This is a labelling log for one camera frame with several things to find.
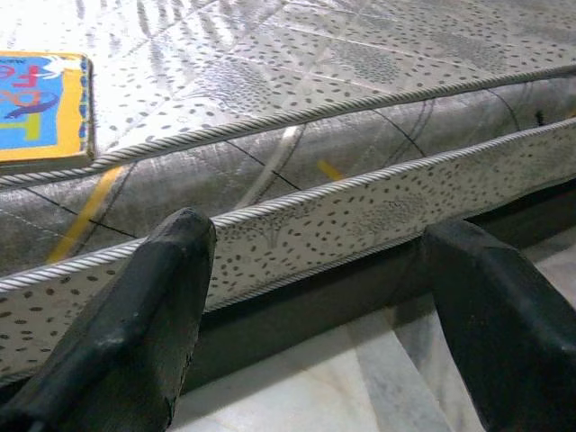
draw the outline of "yellow stripe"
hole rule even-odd
[[[106,195],[112,189],[116,178],[122,171],[121,166],[117,166],[116,168],[107,171],[96,187],[94,191],[88,198],[88,201],[84,205],[82,211],[76,217],[76,220],[72,224],[72,226],[68,229],[67,233],[64,235],[64,238],[54,247],[54,250],[50,253],[47,259],[48,264],[57,263],[58,261],[67,257],[68,252],[70,249],[77,243],[80,236],[86,230],[86,227],[90,223],[90,220],[94,217],[102,202],[106,198]]]
[[[334,182],[337,180],[342,180],[344,178],[337,169],[335,169],[331,164],[321,159],[318,161],[318,168],[322,171],[328,178]]]

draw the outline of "mattress top surface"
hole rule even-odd
[[[571,0],[22,0],[0,5],[0,43],[89,56],[102,154],[326,102],[566,65],[575,14]]]

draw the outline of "white mattress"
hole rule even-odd
[[[0,41],[89,55],[100,156],[0,178],[5,382],[183,206],[214,310],[576,174],[571,1],[23,3]]]

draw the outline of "white marble floor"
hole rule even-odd
[[[526,255],[576,307],[576,228]],[[379,310],[186,394],[170,432],[482,432],[431,298]]]

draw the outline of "yellow book cover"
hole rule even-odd
[[[90,73],[82,54],[0,51],[0,175],[92,162]]]

